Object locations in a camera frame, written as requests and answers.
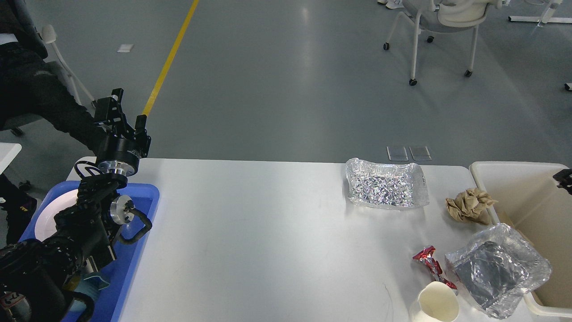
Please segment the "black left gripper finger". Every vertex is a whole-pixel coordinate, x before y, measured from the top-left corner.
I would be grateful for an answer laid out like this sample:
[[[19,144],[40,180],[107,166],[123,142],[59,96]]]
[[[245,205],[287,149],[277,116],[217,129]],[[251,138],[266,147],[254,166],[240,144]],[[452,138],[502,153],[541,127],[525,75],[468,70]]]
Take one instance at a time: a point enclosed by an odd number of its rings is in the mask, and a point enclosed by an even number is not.
[[[147,116],[145,114],[138,115],[135,119],[134,138],[138,144],[147,144],[149,136],[146,130]]]
[[[128,124],[126,115],[122,111],[122,96],[123,89],[116,88],[109,97],[94,100],[94,120],[95,124],[104,128],[108,134],[133,140],[135,130]]]

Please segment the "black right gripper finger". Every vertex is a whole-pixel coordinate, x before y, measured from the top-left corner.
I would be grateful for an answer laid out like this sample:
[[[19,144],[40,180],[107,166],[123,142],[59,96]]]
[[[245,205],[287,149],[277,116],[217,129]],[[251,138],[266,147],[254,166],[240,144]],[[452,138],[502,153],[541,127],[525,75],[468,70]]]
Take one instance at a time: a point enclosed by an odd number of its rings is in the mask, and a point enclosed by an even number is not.
[[[572,195],[572,169],[562,169],[552,176],[557,188],[563,188]]]

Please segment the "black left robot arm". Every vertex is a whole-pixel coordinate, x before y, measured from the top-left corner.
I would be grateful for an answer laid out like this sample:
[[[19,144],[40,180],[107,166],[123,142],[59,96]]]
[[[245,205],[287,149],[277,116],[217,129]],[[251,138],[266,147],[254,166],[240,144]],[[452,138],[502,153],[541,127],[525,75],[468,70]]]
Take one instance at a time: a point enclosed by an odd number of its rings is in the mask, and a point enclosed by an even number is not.
[[[98,271],[116,259],[116,242],[130,245],[143,238],[152,222],[118,190],[137,173],[147,157],[151,137],[147,116],[128,124],[122,111],[123,89],[94,102],[95,123],[106,139],[96,161],[78,161],[77,200],[55,214],[56,232],[43,241],[29,238],[1,250],[1,320],[3,322],[59,322],[73,302],[85,305],[79,322],[94,314],[94,300],[75,291],[85,267]]]

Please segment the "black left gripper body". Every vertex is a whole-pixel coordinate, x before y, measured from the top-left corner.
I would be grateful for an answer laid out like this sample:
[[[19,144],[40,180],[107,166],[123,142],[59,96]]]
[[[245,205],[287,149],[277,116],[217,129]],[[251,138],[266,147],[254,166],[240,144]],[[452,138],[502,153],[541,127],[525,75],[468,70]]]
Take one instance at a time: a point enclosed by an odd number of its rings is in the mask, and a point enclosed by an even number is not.
[[[140,159],[148,156],[150,146],[151,137],[146,133],[134,137],[107,134],[97,153],[96,167],[102,173],[132,176],[139,170]]]

